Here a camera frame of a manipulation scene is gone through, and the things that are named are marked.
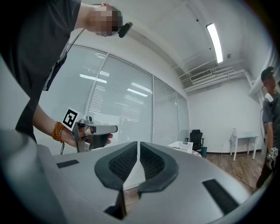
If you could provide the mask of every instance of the trash bin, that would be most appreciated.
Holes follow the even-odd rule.
[[[201,156],[205,157],[206,156],[206,152],[207,152],[207,147],[203,147],[201,150]]]

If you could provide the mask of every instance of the person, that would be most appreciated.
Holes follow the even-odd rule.
[[[273,67],[270,66],[265,69],[261,74],[261,79],[267,92],[273,98],[273,104],[271,104],[270,101],[265,98],[262,107],[262,122],[267,139],[267,150],[269,154],[273,147],[276,147],[278,150],[280,150],[280,94],[275,89],[276,83],[273,77]],[[275,167],[272,170],[266,165],[266,162],[264,163],[261,175],[256,183],[256,190],[259,189],[268,179],[268,177],[277,170],[280,162],[279,158],[280,156],[278,155],[276,158]]]
[[[13,35],[7,32],[7,42],[1,46],[4,61],[30,97],[16,130],[35,140],[34,126],[55,140],[75,147],[71,132],[40,107],[41,92],[49,88],[65,62],[67,44],[74,29],[85,28],[100,36],[112,36],[123,25],[122,14],[107,3],[87,5],[81,0],[38,0],[30,3],[26,10],[22,10],[20,20],[17,18],[10,29]],[[61,133],[60,136],[53,135],[55,130]]]

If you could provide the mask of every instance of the wooden floor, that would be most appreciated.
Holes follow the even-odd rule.
[[[257,152],[255,159],[252,154],[236,155],[235,161],[230,155],[207,154],[206,159],[236,178],[249,192],[253,192],[262,171],[261,153]],[[124,191],[126,211],[129,213],[139,201],[137,187]]]

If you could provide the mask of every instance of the white desk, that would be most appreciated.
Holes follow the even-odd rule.
[[[248,138],[247,154],[249,154],[249,138],[255,138],[255,148],[254,148],[254,153],[253,153],[253,159],[255,159],[258,137],[259,137],[258,134],[255,132],[239,132],[239,133],[233,132],[231,135],[231,155],[232,155],[232,143],[235,144],[233,161],[235,161],[235,158],[236,158],[238,139],[241,139],[241,138]]]

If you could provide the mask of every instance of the table leg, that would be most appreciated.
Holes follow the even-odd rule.
[[[236,138],[236,141],[235,141],[235,151],[234,151],[233,161],[235,161],[235,158],[236,158],[237,144],[238,144],[238,138]]]
[[[256,150],[257,150],[257,143],[258,143],[258,137],[255,138],[255,148],[254,148],[254,153],[253,153],[253,159],[255,159]]]
[[[249,154],[249,142],[250,142],[250,138],[247,138],[248,142],[247,142],[247,154]]]
[[[230,152],[231,152],[230,155],[232,155],[232,136],[231,136]]]

